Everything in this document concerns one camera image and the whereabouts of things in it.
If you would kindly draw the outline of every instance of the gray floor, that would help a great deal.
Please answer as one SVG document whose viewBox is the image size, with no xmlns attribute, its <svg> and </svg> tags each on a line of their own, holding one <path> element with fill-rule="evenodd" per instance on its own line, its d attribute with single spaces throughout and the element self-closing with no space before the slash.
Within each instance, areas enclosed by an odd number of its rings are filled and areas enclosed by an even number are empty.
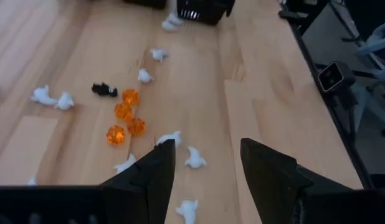
<svg viewBox="0 0 385 224">
<path fill-rule="evenodd" d="M 338 8 L 346 23 L 355 31 L 349 14 L 341 7 Z M 350 37 L 345 28 L 340 24 L 330 6 L 318 16 L 316 21 L 303 36 L 306 46 L 315 63 L 329 64 L 339 60 L 348 64 L 350 69 L 368 72 L 368 69 L 361 63 L 362 60 L 354 56 L 356 45 L 344 43 L 342 37 Z M 372 79 L 359 78 L 358 82 L 364 86 L 374 82 Z M 385 100 L 382 99 L 381 91 L 378 90 L 375 96 L 385 109 Z M 346 113 L 338 109 L 342 120 L 347 123 Z M 385 138 L 381 136 L 381 130 L 385 124 L 377 117 L 365 111 L 357 133 L 356 147 L 365 166 L 370 174 L 385 174 Z"/>
</svg>

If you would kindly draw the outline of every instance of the orange gem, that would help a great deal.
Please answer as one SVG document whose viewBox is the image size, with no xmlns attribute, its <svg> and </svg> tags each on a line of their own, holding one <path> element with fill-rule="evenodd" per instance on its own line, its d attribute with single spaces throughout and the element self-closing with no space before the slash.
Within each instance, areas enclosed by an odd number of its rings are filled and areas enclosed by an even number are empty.
<svg viewBox="0 0 385 224">
<path fill-rule="evenodd" d="M 130 105 L 136 106 L 138 104 L 138 92 L 133 89 L 124 90 L 122 92 L 123 102 Z"/>
<path fill-rule="evenodd" d="M 118 125 L 114 125 L 108 129 L 106 136 L 108 143 L 118 145 L 125 140 L 125 130 Z"/>
<path fill-rule="evenodd" d="M 117 104 L 113 112 L 118 119 L 123 121 L 129 121 L 133 117 L 131 107 L 124 103 Z"/>
<path fill-rule="evenodd" d="M 128 131 L 132 136 L 143 134 L 145 131 L 145 122 L 139 118 L 132 118 L 128 123 Z"/>
</svg>

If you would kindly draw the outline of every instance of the black toy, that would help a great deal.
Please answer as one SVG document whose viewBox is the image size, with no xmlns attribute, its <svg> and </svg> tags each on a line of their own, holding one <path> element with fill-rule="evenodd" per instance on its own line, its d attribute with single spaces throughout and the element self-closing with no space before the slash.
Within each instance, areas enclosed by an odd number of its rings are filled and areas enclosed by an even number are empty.
<svg viewBox="0 0 385 224">
<path fill-rule="evenodd" d="M 118 96 L 118 90 L 116 88 L 111 88 L 107 84 L 96 84 L 94 83 L 92 86 L 92 91 L 96 93 L 98 96 Z"/>
</svg>

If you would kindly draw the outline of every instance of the wooden surface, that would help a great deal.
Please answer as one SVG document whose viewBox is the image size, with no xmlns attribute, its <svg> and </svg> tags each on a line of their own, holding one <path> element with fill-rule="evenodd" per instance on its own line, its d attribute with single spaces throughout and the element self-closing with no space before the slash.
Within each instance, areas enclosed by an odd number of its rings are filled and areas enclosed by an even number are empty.
<svg viewBox="0 0 385 224">
<path fill-rule="evenodd" d="M 199 200 L 196 223 L 259 223 L 242 173 L 239 140 L 250 137 L 355 189 L 358 176 L 277 0 L 238 0 L 217 27 L 186 22 L 166 33 L 162 11 L 118 0 L 0 0 L 0 184 L 99 184 L 129 153 L 137 159 L 163 134 L 181 131 L 166 223 Z M 170 57 L 155 62 L 150 49 Z M 156 78 L 137 80 L 146 68 Z M 120 99 L 99 98 L 106 82 L 139 91 L 143 136 L 105 141 Z M 35 88 L 72 94 L 70 111 L 31 102 Z M 208 166 L 184 166 L 187 146 Z"/>
</svg>

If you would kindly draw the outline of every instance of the white toy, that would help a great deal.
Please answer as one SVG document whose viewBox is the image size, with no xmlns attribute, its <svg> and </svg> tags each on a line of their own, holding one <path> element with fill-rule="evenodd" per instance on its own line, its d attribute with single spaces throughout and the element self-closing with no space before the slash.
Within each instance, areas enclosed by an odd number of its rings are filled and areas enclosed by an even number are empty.
<svg viewBox="0 0 385 224">
<path fill-rule="evenodd" d="M 153 54 L 153 58 L 161 63 L 164 57 L 169 56 L 169 52 L 163 49 L 151 49 L 150 52 Z"/>
<path fill-rule="evenodd" d="M 190 165 L 192 168 L 199 168 L 200 166 L 206 166 L 206 161 L 199 155 L 199 151 L 192 147 L 188 146 L 188 151 L 190 152 L 190 158 L 186 160 L 184 165 Z"/>
<path fill-rule="evenodd" d="M 181 131 L 175 131 L 173 134 L 165 134 L 157 140 L 156 145 L 162 144 L 168 139 L 174 139 L 174 145 L 177 148 L 181 144 L 180 133 Z"/>
<path fill-rule="evenodd" d="M 116 174 L 119 174 L 125 169 L 131 167 L 131 165 L 133 165 L 135 162 L 136 162 L 136 157 L 130 154 L 129 159 L 124 164 L 116 165 L 113 168 L 116 169 Z"/>
<path fill-rule="evenodd" d="M 31 178 L 29 181 L 28 181 L 28 184 L 27 184 L 28 186 L 35 186 L 35 185 L 37 185 L 36 184 L 36 179 L 35 179 L 35 177 L 34 178 Z"/>
<path fill-rule="evenodd" d="M 195 200 L 195 202 L 190 200 L 183 200 L 183 202 L 181 202 L 181 206 L 176 208 L 176 212 L 184 217 L 185 224 L 194 224 L 195 211 L 197 208 L 198 200 Z"/>
<path fill-rule="evenodd" d="M 141 82 L 144 82 L 144 83 L 148 83 L 151 80 L 155 80 L 154 77 L 152 77 L 151 75 L 148 74 L 148 72 L 145 70 L 145 68 L 140 69 L 140 71 L 138 72 L 138 78 L 137 79 Z"/>
<path fill-rule="evenodd" d="M 170 21 L 167 21 L 167 20 L 162 22 L 162 29 L 169 32 L 174 32 L 178 30 L 178 28 L 175 25 L 173 25 Z"/>
<path fill-rule="evenodd" d="M 180 26 L 183 21 L 181 19 L 179 19 L 173 12 L 171 12 L 168 16 L 168 18 L 166 18 L 167 21 L 173 23 L 174 25 L 178 25 Z"/>
<path fill-rule="evenodd" d="M 61 98 L 58 100 L 58 103 L 54 105 L 54 108 L 60 108 L 62 110 L 67 110 L 74 105 L 72 96 L 67 92 L 62 92 Z"/>
<path fill-rule="evenodd" d="M 39 102 L 44 105 L 55 105 L 58 103 L 57 99 L 49 97 L 49 86 L 46 85 L 44 88 L 37 88 L 33 91 L 33 96 L 31 100 L 34 102 Z"/>
</svg>

